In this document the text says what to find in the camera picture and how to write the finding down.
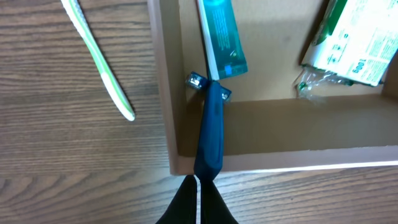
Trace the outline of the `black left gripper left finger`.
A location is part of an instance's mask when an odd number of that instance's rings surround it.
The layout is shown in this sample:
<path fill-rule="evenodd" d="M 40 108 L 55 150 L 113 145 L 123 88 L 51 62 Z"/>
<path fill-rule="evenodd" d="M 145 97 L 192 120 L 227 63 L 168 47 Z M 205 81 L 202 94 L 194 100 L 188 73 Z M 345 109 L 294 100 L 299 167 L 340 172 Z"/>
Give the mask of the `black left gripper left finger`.
<path fill-rule="evenodd" d="M 156 224 L 196 224 L 196 220 L 197 181 L 193 175 L 187 175 Z"/>

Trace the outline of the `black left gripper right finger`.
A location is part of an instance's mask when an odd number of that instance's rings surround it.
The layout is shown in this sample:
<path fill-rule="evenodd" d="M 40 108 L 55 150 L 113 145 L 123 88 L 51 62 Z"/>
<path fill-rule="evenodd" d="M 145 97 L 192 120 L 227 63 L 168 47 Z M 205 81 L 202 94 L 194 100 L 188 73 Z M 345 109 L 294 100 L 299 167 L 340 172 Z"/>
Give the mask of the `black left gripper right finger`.
<path fill-rule="evenodd" d="M 238 224 L 213 182 L 201 182 L 201 224 Z"/>

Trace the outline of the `small toothpaste tube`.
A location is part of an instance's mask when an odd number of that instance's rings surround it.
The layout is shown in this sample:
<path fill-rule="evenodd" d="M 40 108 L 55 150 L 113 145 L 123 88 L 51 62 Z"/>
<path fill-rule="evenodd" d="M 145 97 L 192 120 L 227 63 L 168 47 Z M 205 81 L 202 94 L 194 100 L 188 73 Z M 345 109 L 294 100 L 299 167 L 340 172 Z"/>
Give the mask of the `small toothpaste tube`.
<path fill-rule="evenodd" d="M 244 74 L 248 65 L 230 0 L 198 0 L 197 8 L 212 80 Z"/>

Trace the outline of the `white green soap pack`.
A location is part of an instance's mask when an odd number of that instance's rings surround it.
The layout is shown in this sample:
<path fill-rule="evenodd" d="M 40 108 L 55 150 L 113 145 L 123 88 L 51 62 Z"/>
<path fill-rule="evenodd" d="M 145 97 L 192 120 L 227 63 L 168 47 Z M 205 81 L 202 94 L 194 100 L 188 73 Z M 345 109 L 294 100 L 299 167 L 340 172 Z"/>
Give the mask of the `white green soap pack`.
<path fill-rule="evenodd" d="M 397 1 L 330 1 L 301 62 L 297 96 L 314 100 L 326 85 L 381 85 L 396 52 Z"/>

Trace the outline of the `green white toothbrush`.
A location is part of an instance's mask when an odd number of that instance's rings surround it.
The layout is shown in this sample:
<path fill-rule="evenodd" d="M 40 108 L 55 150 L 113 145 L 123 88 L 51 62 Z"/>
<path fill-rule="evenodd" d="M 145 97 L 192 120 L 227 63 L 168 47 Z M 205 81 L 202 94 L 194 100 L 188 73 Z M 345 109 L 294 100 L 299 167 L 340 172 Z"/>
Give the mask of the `green white toothbrush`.
<path fill-rule="evenodd" d="M 111 71 L 102 51 L 96 43 L 78 0 L 61 0 L 61 3 L 68 17 L 86 44 L 113 103 L 128 121 L 134 121 L 136 118 L 134 110 L 127 96 L 123 92 L 123 89 L 119 85 L 119 82 Z"/>

